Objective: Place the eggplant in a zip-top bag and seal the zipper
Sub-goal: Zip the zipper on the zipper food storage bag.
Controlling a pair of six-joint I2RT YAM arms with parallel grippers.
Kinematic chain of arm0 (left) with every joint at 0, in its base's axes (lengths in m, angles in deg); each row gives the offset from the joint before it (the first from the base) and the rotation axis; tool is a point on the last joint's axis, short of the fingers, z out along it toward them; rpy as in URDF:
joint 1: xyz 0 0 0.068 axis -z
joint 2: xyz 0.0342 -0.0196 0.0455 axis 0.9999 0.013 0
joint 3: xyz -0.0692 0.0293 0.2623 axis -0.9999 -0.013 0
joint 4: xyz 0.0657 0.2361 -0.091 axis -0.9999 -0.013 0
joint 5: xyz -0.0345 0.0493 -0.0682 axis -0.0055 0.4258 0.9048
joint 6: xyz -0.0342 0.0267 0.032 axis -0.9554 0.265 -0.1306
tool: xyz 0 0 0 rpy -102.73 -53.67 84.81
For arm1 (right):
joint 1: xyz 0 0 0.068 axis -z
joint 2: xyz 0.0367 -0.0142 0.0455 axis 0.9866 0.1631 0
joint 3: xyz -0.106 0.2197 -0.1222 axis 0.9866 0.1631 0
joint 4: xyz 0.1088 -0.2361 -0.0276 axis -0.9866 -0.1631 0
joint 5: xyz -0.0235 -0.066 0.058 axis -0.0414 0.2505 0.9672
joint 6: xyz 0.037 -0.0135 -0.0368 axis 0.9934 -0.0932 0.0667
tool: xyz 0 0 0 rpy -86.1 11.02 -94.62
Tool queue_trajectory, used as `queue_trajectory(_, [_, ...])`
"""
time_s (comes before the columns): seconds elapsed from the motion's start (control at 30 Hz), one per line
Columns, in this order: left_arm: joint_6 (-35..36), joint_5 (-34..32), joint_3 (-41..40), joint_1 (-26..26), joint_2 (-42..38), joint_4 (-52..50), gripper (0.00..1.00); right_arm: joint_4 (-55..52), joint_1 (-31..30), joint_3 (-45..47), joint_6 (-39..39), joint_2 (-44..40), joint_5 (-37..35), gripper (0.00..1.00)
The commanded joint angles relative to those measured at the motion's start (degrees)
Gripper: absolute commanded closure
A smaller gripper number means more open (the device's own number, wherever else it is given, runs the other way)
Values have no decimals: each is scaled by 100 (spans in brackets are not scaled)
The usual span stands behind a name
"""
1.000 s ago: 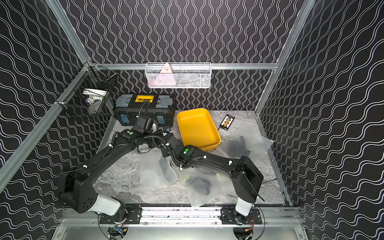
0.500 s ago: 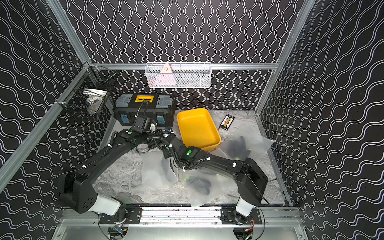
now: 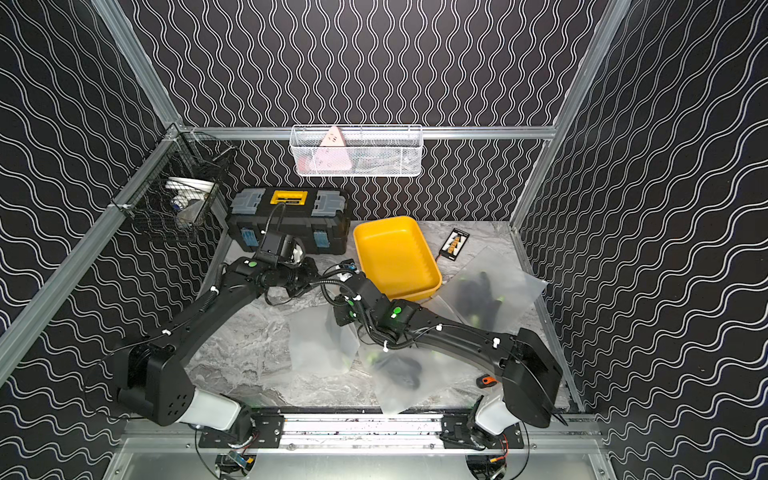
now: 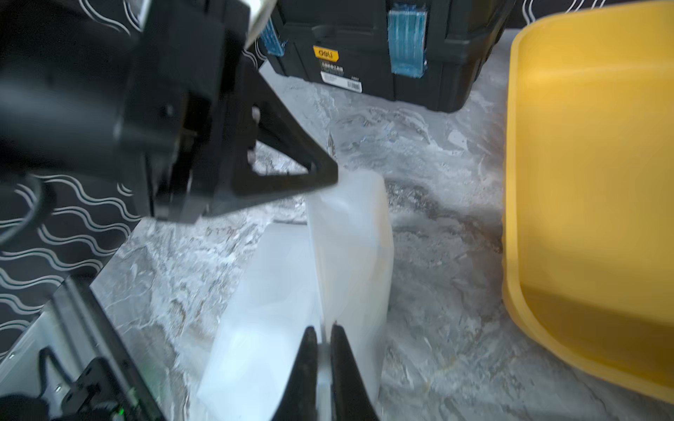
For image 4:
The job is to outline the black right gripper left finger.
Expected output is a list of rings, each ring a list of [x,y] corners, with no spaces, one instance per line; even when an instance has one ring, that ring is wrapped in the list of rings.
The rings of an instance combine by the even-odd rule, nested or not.
[[[305,329],[284,394],[273,421],[314,421],[317,419],[316,388],[319,344],[312,326]]]

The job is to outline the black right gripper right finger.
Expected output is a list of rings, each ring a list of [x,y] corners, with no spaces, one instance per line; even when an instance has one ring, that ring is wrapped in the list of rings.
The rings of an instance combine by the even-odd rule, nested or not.
[[[333,420],[378,421],[344,328],[334,324],[330,339]]]

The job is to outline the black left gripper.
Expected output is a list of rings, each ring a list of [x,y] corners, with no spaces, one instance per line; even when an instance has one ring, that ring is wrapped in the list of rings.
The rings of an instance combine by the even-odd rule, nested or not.
[[[337,183],[335,159],[252,63],[238,64],[248,5],[149,1],[145,13],[115,127],[140,215],[193,224],[206,208],[220,216]]]

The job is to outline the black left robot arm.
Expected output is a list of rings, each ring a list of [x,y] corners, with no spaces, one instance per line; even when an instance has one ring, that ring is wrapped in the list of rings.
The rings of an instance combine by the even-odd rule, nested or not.
[[[150,1],[140,34],[88,3],[1,4],[1,181],[33,191],[3,246],[54,196],[40,170],[133,191],[138,213],[192,224],[335,185],[333,158],[243,56],[242,1]]]

